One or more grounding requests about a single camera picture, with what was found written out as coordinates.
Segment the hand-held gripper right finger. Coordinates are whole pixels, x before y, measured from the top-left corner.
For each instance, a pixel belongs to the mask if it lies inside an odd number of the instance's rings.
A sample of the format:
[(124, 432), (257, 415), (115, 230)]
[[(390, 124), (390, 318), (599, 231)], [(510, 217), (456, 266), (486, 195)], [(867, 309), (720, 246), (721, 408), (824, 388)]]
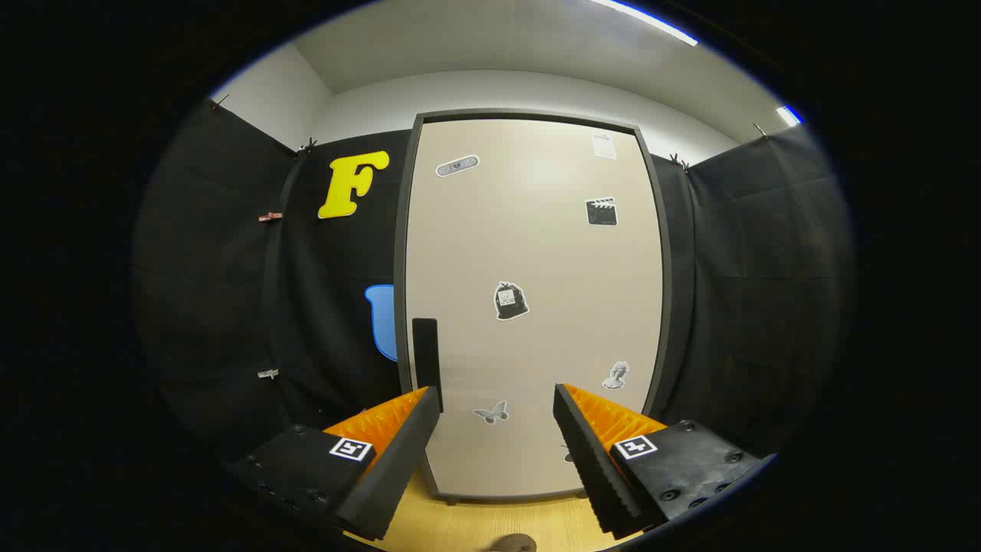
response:
[(701, 422), (656, 422), (570, 384), (553, 416), (599, 526), (617, 539), (676, 530), (767, 468)]

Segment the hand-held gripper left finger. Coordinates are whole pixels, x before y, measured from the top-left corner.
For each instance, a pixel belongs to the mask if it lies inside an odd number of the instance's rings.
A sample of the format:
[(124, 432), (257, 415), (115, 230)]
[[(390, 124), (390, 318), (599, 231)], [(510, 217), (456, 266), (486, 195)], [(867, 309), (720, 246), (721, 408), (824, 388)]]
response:
[(438, 388), (425, 386), (328, 429), (295, 424), (228, 471), (302, 524), (380, 541), (440, 415)]

